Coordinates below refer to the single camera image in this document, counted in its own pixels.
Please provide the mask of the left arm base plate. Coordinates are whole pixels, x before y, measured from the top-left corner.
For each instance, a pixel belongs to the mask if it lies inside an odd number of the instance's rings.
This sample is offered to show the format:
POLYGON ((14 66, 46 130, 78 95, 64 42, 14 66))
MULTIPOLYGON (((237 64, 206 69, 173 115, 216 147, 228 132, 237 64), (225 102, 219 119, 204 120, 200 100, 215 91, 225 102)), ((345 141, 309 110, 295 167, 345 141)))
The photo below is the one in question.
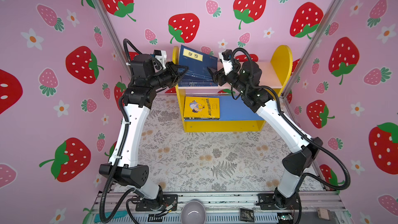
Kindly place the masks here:
POLYGON ((178 195, 161 195, 154 200, 140 199, 136 204, 136 212, 153 212, 168 210, 175 211, 178 204, 178 195))

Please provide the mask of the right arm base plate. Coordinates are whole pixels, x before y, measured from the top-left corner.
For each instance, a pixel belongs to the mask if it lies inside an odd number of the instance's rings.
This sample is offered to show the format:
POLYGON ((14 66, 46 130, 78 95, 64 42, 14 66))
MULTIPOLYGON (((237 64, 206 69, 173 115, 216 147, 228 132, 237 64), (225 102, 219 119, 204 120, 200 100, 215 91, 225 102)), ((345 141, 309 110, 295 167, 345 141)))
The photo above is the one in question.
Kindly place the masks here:
POLYGON ((297 194, 293 194, 290 198, 279 194, 258 194, 258 202, 255 206, 259 206, 261 210, 298 210, 301 201, 297 198, 297 194))

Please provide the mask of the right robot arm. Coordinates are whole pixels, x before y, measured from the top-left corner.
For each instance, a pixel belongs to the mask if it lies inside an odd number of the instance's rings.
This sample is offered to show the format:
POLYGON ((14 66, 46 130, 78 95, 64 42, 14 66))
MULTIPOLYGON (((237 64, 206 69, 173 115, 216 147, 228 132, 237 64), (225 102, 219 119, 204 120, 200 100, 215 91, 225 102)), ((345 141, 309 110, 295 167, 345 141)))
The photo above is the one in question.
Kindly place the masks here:
POLYGON ((236 90, 237 98, 264 119, 290 150, 282 160, 284 172, 280 184, 274 190, 272 203, 279 209, 285 209, 292 202, 299 202, 299 188, 306 177, 331 189, 347 189, 351 178, 346 166, 322 146, 320 138, 312 138, 285 115, 278 94, 271 87, 259 84, 262 71, 250 54, 243 48, 227 49, 219 53, 219 58, 223 68, 218 71, 212 68, 208 70, 213 81, 220 86, 228 84, 232 90, 236 90), (333 185, 306 172, 320 151, 330 156, 342 169, 345 176, 342 185, 333 185))

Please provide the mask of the yellow cartoon cover book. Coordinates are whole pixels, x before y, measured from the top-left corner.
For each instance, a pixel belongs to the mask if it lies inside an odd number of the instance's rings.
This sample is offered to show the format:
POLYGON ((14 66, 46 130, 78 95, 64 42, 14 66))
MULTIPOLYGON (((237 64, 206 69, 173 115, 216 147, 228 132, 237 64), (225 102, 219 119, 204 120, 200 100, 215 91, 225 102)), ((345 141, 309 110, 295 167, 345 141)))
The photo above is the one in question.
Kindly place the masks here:
POLYGON ((183 118, 188 120, 220 119, 220 99, 217 97, 186 97, 183 118))

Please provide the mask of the navy book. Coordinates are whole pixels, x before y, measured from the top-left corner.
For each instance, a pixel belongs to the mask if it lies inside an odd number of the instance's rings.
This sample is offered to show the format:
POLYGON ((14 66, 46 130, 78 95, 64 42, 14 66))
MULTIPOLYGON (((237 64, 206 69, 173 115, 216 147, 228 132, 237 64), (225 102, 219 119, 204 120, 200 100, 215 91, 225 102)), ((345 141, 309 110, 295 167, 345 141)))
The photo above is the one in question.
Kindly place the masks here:
POLYGON ((217 70, 218 58, 181 45, 178 65, 189 68, 182 80, 207 80, 213 81, 207 68, 217 70))
POLYGON ((213 81, 207 80, 182 80, 179 82, 179 87, 217 87, 218 85, 213 81))

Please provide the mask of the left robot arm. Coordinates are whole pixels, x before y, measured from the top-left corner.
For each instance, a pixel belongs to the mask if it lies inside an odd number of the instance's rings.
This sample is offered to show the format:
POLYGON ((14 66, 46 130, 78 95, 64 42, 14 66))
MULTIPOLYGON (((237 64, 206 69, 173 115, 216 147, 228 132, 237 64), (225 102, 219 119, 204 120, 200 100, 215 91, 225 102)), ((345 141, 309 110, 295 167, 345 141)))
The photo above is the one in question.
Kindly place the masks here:
POLYGON ((168 200, 162 187, 149 179, 149 167, 138 163, 138 149, 155 97, 159 92, 177 86, 189 68, 167 62, 166 53, 162 50, 144 54, 135 49, 137 55, 131 58, 129 48, 134 48, 134 45, 128 39, 124 39, 123 48, 131 70, 131 81, 118 101, 123 118, 116 148, 109 162, 99 167, 99 173, 107 179, 99 203, 99 218, 104 224, 114 218, 123 202, 141 203, 155 212, 154 218, 161 218, 176 208, 178 200, 177 195, 168 200), (106 197, 112 183, 128 189, 112 212, 106 214, 106 197))

